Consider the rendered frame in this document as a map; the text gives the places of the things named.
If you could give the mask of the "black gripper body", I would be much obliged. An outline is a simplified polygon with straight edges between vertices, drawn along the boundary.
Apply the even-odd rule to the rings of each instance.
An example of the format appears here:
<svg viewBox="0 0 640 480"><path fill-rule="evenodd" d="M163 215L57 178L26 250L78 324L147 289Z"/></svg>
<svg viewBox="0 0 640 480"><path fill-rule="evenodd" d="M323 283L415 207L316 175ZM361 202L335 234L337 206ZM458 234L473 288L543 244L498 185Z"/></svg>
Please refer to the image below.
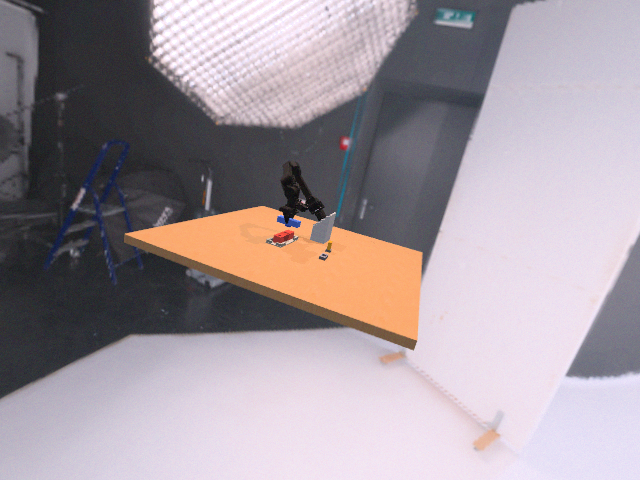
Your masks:
<svg viewBox="0 0 640 480"><path fill-rule="evenodd" d="M279 208L279 211L280 211L280 212L287 213L287 214L292 213L292 211L297 211L297 209L298 209L298 208L297 208L297 207L293 207L293 205L294 205L295 201L296 201L298 198L299 198L299 197L287 198L287 199L288 199L287 204L285 204L285 206L281 206L281 207ZM287 206L287 207L286 207L286 206ZM298 210L299 210L299 209L298 209ZM300 211L300 210L299 210L299 211Z"/></svg>

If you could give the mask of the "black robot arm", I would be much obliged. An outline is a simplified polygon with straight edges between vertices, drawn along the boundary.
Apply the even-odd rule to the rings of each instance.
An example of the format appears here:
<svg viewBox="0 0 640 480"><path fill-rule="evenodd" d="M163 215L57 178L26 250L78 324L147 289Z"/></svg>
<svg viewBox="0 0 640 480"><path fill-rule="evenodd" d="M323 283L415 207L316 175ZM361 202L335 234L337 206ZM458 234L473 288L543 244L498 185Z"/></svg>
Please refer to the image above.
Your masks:
<svg viewBox="0 0 640 480"><path fill-rule="evenodd" d="M281 177L281 185L284 190L284 195L287 198L299 197L301 189L306 198L305 204L301 202L301 199L300 201L299 199L297 199L293 207L297 207L301 212L309 210L311 214L316 215L319 221L327 217L325 212L323 211L323 208L325 208L325 206L319 199L317 199L317 197L312 195L304 179L302 178L300 165L296 161L287 161L282 166L283 176Z"/></svg>

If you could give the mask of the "blue rectangular block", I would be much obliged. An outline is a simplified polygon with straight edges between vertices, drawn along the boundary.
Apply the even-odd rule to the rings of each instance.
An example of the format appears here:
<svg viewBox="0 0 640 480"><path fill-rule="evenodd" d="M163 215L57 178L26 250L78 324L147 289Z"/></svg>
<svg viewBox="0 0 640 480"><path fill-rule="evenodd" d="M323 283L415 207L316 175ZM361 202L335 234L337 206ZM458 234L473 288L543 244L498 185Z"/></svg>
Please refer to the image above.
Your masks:
<svg viewBox="0 0 640 480"><path fill-rule="evenodd" d="M286 223L285 223L284 216L282 216L282 215L277 216L277 222L282 223L282 224L285 224L285 226L286 226L286 227L289 227L289 228L290 228L291 226L292 226L292 227L295 227L295 228L299 228L299 227L300 227L300 225L301 225L301 221L296 220L296 219L292 219L292 218L289 218L288 224L286 224Z"/></svg>

